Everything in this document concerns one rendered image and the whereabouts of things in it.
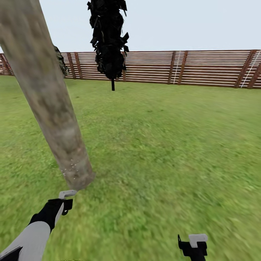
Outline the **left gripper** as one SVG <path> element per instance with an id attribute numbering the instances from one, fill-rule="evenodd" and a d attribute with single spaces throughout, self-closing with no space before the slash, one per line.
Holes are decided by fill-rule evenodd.
<path id="1" fill-rule="evenodd" d="M 73 199 L 62 200 L 64 202 L 64 211 L 72 209 Z"/>

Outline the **pesticide atomizer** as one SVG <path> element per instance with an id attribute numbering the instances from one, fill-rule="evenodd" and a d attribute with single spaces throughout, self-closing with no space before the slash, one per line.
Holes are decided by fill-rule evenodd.
<path id="1" fill-rule="evenodd" d="M 68 213 L 68 210 L 63 211 L 61 214 L 62 214 L 63 216 L 65 216 L 67 213 Z"/>

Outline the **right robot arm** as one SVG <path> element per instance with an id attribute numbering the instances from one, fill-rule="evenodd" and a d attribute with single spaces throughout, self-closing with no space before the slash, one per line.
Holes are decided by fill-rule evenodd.
<path id="1" fill-rule="evenodd" d="M 206 241 L 208 236 L 206 234 L 189 234 L 189 242 L 182 242 L 178 238 L 179 249 L 183 250 L 184 256 L 190 256 L 191 261 L 206 261 L 207 256 Z"/>

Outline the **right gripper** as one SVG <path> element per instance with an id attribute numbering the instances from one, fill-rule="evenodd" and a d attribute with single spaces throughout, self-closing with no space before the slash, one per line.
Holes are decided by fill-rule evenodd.
<path id="1" fill-rule="evenodd" d="M 207 247 L 204 242 L 197 242 L 198 247 L 197 248 L 192 248 L 190 245 L 190 242 L 182 242 L 180 238 L 178 238 L 178 245 L 179 249 L 183 250 L 184 256 L 190 256 L 191 261 L 194 260 L 196 257 L 203 257 L 207 256 Z"/>

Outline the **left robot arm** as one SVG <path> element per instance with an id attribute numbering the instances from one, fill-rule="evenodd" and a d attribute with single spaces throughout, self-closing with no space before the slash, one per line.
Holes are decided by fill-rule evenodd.
<path id="1" fill-rule="evenodd" d="M 56 226 L 61 213 L 72 209 L 76 190 L 61 191 L 57 199 L 50 199 L 45 207 L 33 215 L 29 225 L 0 253 L 0 261 L 42 261 L 47 240 Z"/>

